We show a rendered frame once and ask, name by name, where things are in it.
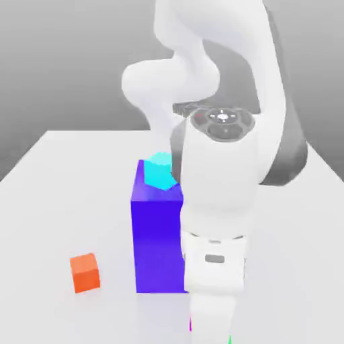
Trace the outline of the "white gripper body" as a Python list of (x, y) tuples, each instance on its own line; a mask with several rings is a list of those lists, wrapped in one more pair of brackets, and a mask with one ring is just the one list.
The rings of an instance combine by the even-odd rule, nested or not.
[(229, 344), (237, 294), (189, 293), (191, 344)]

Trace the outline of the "small orange cube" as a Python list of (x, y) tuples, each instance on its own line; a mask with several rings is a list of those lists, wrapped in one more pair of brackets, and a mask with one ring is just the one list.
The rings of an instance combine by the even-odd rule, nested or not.
[(93, 253), (70, 258), (70, 265), (76, 294), (100, 288), (99, 268)]

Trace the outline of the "small cyan cube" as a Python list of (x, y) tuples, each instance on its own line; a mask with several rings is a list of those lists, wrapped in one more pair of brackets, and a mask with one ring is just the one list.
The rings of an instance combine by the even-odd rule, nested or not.
[(157, 152), (144, 160), (144, 182), (152, 187), (168, 190), (177, 184), (171, 174), (172, 158), (167, 152)]

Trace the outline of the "large blue box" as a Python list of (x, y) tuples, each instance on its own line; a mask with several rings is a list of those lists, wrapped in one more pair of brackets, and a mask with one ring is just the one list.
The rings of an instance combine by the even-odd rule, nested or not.
[(147, 185), (144, 161), (139, 160), (132, 188), (131, 219), (136, 291), (183, 294), (184, 260), (181, 254), (180, 185), (168, 190)]

